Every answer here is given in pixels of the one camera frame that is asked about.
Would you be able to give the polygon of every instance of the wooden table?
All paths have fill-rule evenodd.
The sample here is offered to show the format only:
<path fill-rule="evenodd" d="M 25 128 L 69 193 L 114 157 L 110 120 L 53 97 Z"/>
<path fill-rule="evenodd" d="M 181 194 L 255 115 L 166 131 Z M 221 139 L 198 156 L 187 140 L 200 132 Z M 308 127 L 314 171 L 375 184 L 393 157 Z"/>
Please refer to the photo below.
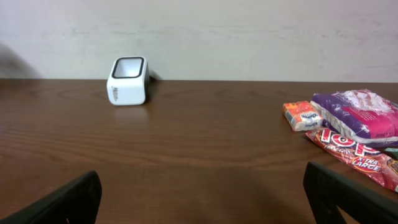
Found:
<path fill-rule="evenodd" d="M 88 170 L 97 223 L 315 223 L 308 161 L 398 201 L 291 131 L 282 104 L 396 84 L 162 81 L 142 106 L 115 107 L 105 80 L 0 80 L 0 217 Z"/>

